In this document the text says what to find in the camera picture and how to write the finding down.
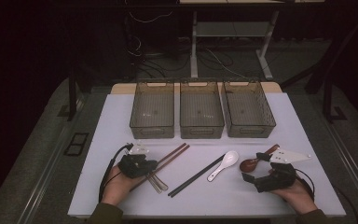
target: sleeve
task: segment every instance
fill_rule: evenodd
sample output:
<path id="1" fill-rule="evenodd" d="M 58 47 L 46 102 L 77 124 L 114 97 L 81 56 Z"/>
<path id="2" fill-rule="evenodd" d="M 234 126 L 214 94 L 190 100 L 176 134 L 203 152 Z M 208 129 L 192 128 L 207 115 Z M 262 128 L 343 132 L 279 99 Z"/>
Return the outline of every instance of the sleeve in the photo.
<path id="1" fill-rule="evenodd" d="M 314 210 L 304 215 L 300 215 L 296 218 L 297 224 L 329 224 L 330 219 L 320 209 Z"/>
<path id="2" fill-rule="evenodd" d="M 87 224 L 121 223 L 123 211 L 108 203 L 98 203 Z"/>

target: hand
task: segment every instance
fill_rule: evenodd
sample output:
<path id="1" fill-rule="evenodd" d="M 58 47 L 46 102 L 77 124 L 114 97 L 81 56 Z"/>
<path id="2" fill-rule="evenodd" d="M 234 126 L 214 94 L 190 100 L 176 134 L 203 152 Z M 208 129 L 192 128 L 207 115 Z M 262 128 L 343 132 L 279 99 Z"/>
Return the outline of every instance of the hand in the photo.
<path id="1" fill-rule="evenodd" d="M 103 198 L 101 203 L 109 203 L 112 205 L 118 205 L 123 201 L 137 183 L 142 180 L 142 177 L 129 178 L 121 173 L 117 166 L 114 166 L 109 173 L 108 180 L 115 176 L 107 183 L 103 191 Z"/>
<path id="2" fill-rule="evenodd" d="M 275 189 L 272 190 L 271 193 L 279 195 L 285 199 L 290 204 L 290 206 L 292 206 L 293 209 L 295 209 L 295 211 L 300 215 L 318 209 L 308 194 L 306 188 L 299 180 L 296 180 L 295 183 L 289 188 Z"/>

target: gray carpet floor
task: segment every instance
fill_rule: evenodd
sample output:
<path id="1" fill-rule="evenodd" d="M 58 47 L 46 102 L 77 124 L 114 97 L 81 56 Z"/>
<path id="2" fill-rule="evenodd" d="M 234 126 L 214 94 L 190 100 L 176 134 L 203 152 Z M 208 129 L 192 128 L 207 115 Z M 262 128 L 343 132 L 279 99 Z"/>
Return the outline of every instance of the gray carpet floor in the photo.
<path id="1" fill-rule="evenodd" d="M 235 50 L 225 48 L 225 44 L 227 47 L 235 46 Z M 237 77 L 240 74 L 263 80 L 262 69 L 255 57 L 255 50 L 260 44 L 258 40 L 243 39 L 235 43 L 219 43 L 217 48 L 213 42 L 201 41 L 198 54 L 199 77 Z M 328 46 L 329 41 L 272 41 L 266 56 L 274 76 L 272 81 L 281 83 L 313 65 L 324 55 Z M 175 60 L 160 57 L 158 53 L 150 53 L 145 61 L 147 65 L 143 65 L 143 69 L 138 71 L 138 77 L 189 77 L 188 57 L 188 49 L 185 48 L 183 54 Z M 217 63 L 215 57 L 231 72 Z M 347 120 L 327 123 L 321 112 L 323 92 L 306 94 L 306 83 L 307 79 L 303 78 L 284 91 L 289 94 L 331 183 L 344 193 L 337 195 L 347 215 L 334 217 L 333 223 L 356 223 L 358 181 L 348 172 L 340 157 L 339 147 L 344 146 L 358 166 L 358 112 L 345 94 L 334 88 L 333 106 L 338 106 Z M 95 86 L 90 93 L 79 94 L 81 97 L 78 101 L 78 112 L 73 121 L 66 121 L 67 118 L 60 114 L 68 105 L 67 86 L 65 80 L 51 96 L 44 113 L 0 188 L 0 223 L 84 222 L 67 216 L 67 212 L 105 97 L 111 87 Z M 78 157 L 65 156 L 63 152 L 74 133 L 89 133 L 85 149 Z M 238 223 L 241 222 L 249 223 L 247 220 L 240 220 Z M 277 217 L 270 223 L 290 224 L 295 223 L 295 220 L 294 217 Z"/>

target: red-brown spoon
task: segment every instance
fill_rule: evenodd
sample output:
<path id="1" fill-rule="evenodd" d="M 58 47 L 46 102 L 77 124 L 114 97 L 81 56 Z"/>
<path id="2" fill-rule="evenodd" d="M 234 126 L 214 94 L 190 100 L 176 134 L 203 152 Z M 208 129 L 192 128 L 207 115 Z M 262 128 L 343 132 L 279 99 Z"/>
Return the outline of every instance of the red-brown spoon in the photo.
<path id="1" fill-rule="evenodd" d="M 279 145 L 275 145 L 272 148 L 270 148 L 269 150 L 267 150 L 265 153 L 266 154 L 271 154 L 273 153 L 276 149 L 278 149 Z M 259 159 L 249 159 L 249 160 L 244 160 L 243 162 L 241 162 L 240 165 L 240 170 L 244 173 L 251 173 L 255 167 L 257 166 Z"/>

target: person's left hand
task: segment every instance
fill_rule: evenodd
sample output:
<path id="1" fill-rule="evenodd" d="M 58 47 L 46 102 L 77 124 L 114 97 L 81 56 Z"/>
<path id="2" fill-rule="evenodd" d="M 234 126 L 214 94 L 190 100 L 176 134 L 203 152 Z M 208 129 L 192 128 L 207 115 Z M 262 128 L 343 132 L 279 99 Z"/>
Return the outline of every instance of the person's left hand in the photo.
<path id="1" fill-rule="evenodd" d="M 130 190 L 143 179 L 143 177 L 131 179 L 122 174 L 117 166 L 114 166 L 110 170 L 107 180 L 111 179 L 113 176 L 115 177 L 110 180 L 104 188 L 101 203 L 118 205 L 127 197 Z"/>

